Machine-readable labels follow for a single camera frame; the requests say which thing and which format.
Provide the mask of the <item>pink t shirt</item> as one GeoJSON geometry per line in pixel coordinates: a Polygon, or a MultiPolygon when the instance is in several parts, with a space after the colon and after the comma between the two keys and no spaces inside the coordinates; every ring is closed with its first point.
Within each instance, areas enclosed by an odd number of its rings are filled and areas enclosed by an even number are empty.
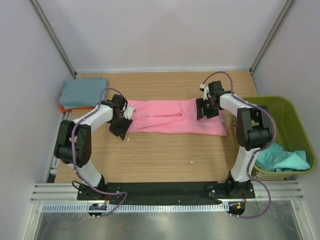
{"type": "Polygon", "coordinates": [[[227,136],[219,116],[197,119],[196,100],[129,100],[134,107],[131,133],[200,134],[227,136]]]}

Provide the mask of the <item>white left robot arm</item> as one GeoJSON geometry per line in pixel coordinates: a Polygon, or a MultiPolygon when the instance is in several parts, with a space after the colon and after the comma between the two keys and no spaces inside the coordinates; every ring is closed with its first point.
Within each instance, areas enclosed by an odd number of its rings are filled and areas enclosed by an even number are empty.
{"type": "Polygon", "coordinates": [[[111,100],[100,100],[87,114],[75,120],[63,120],[54,147],[54,156],[73,169],[93,199],[101,200],[107,193],[105,179],[93,162],[92,134],[109,124],[109,132],[125,138],[136,109],[125,97],[115,94],[111,100]]]}

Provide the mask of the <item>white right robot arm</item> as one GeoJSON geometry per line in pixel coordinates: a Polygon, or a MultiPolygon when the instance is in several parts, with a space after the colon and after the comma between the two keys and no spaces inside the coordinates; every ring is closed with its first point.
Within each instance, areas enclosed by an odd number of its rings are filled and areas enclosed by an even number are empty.
{"type": "Polygon", "coordinates": [[[245,101],[231,90],[225,91],[220,81],[208,85],[202,83],[199,89],[203,97],[195,100],[197,120],[217,117],[221,110],[227,110],[236,117],[238,155],[225,183],[217,183],[212,189],[225,198],[243,198],[252,190],[249,176],[257,158],[255,153],[273,139],[269,110],[266,106],[245,101]]]}

